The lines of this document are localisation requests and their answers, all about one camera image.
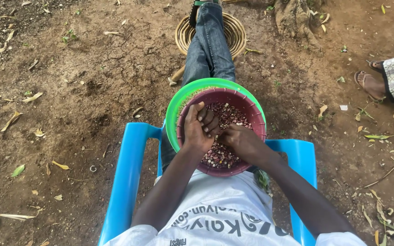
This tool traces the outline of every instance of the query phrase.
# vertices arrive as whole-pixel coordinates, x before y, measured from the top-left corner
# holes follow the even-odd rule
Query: blue plastic chair
[[[161,135],[162,128],[147,123],[128,123],[126,125],[109,207],[98,246],[103,246],[130,227],[145,144],[149,137],[159,140],[158,176],[162,175]],[[266,140],[265,143],[274,151],[285,152],[288,155],[288,165],[317,189],[316,158],[312,143],[294,139]],[[290,214],[294,239],[303,246],[314,246],[316,243],[314,237],[306,229],[291,205]]]

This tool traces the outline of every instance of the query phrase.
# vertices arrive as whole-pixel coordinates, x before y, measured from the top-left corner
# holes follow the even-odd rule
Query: flip-flop
[[[370,75],[370,74],[368,74],[368,73],[365,73],[364,78],[363,78],[363,84],[361,85],[361,84],[358,82],[358,76],[359,76],[360,73],[362,73],[362,72],[364,72],[364,71],[358,71],[358,72],[355,73],[355,75],[354,75],[354,81],[355,81],[355,83],[357,83],[358,86],[361,86],[361,88],[363,88],[363,90],[367,93],[367,95],[369,96],[369,98],[372,99],[375,103],[381,103],[381,102],[382,102],[384,99],[386,99],[387,97],[383,97],[383,98],[374,98],[369,92],[367,92],[367,91],[365,90],[365,87],[364,87],[365,78],[366,78],[367,76],[373,77],[372,75]]]
[[[378,72],[378,73],[382,73],[382,70],[381,70],[381,69],[376,68],[376,67],[373,66],[374,63],[376,63],[376,64],[381,64],[381,66],[382,66],[383,63],[384,63],[384,60],[381,60],[381,61],[371,61],[371,62],[369,62],[369,67],[370,67],[370,68],[372,68],[373,70],[375,70],[375,71]]]
[[[191,13],[189,14],[189,25],[192,28],[195,28],[197,25],[197,10],[203,3],[218,3],[218,0],[194,0],[193,6],[191,8]]]

